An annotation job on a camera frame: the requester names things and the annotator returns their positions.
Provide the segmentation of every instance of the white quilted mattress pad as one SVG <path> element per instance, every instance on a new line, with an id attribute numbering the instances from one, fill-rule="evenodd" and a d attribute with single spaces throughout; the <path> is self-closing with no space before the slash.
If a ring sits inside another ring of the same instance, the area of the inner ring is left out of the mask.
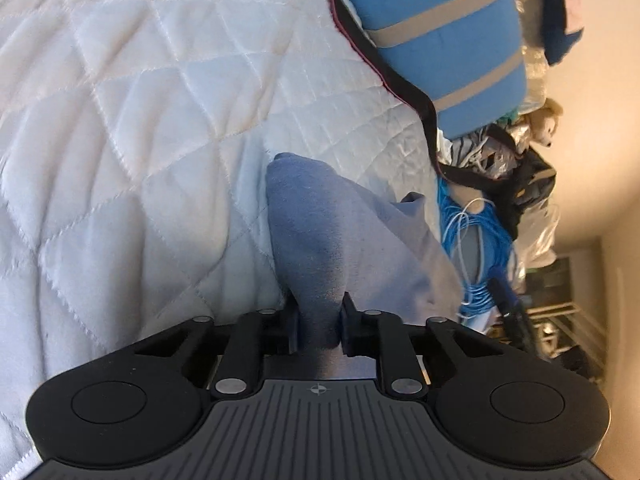
<path id="1" fill-rule="evenodd" d="M 47 378 L 279 304 L 277 153 L 389 200 L 421 192 L 437 229 L 417 116 L 326 0 L 0 0 L 0 74 L 3 480 L 38 464 L 24 409 Z"/>

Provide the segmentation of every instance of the black bag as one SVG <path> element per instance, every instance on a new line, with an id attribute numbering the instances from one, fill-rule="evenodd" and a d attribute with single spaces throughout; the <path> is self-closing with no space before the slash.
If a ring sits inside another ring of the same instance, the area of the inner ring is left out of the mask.
<path id="1" fill-rule="evenodd" d="M 438 174 L 449 182 L 484 192 L 487 198 L 494 202 L 500 223 L 515 240 L 518 237 L 520 217 L 525 209 L 542 202 L 554 188 L 556 170 L 533 148 L 517 155 L 513 137 L 497 124 L 491 124 L 486 129 L 487 135 L 507 146 L 520 159 L 518 167 L 510 176 L 494 180 L 470 168 L 441 164 L 438 160 L 436 109 L 429 96 L 402 78 L 382 59 L 342 0 L 329 0 L 329 7 L 338 30 L 349 40 L 360 57 L 378 73 L 385 87 L 418 113 L 429 147 L 429 158 Z"/>

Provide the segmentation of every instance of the beige strap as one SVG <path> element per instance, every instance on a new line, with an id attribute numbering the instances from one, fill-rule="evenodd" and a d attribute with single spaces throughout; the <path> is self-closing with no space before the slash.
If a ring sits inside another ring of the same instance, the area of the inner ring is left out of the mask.
<path id="1" fill-rule="evenodd" d="M 495 0 L 450 0 L 433 9 L 425 10 L 402 22 L 394 23 L 379 30 L 367 30 L 376 47 L 389 48 L 406 43 L 437 28 L 455 22 L 483 9 Z"/>
<path id="2" fill-rule="evenodd" d="M 497 68 L 491 70 L 491 72 L 484 74 L 480 79 L 469 83 L 462 88 L 459 88 L 455 92 L 451 92 L 440 99 L 433 102 L 437 111 L 446 110 L 452 106 L 459 105 L 461 102 L 478 95 L 480 92 L 485 91 L 487 88 L 495 85 L 498 81 L 501 81 L 513 72 L 522 63 L 522 51 L 517 49 L 507 61 L 498 65 Z"/>

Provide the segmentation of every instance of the stuffed toy head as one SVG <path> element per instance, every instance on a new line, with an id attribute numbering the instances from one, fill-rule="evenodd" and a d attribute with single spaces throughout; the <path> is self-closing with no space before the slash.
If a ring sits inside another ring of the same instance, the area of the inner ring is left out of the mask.
<path id="1" fill-rule="evenodd" d="M 558 129 L 563 113 L 562 107 L 548 98 L 542 108 L 526 114 L 524 118 L 529 123 L 532 140 L 547 148 L 551 146 L 551 139 Z"/>

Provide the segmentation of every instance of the blue cable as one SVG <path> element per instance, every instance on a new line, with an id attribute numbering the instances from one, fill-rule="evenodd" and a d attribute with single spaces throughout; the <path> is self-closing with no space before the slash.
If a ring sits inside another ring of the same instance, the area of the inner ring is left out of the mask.
<path id="1" fill-rule="evenodd" d="M 470 214 L 463 210 L 450 196 L 447 183 L 444 179 L 438 179 L 438 206 L 440 207 L 440 232 L 442 234 L 442 247 L 453 258 L 454 251 L 459 251 L 460 262 L 462 261 L 462 247 L 460 242 L 466 230 L 471 226 L 478 226 L 480 247 L 480 270 L 479 276 L 472 280 L 463 270 L 461 276 L 465 291 L 464 303 L 460 306 L 460 316 L 471 318 L 484 314 L 494 306 L 494 300 L 489 293 L 486 282 L 487 272 L 492 267 L 502 269 L 505 274 L 513 243 L 511 237 L 500 224 L 496 214 L 495 206 L 489 200 L 484 200 L 484 209 L 479 214 Z M 492 261 L 485 262 L 484 255 L 486 248 L 492 248 Z"/>

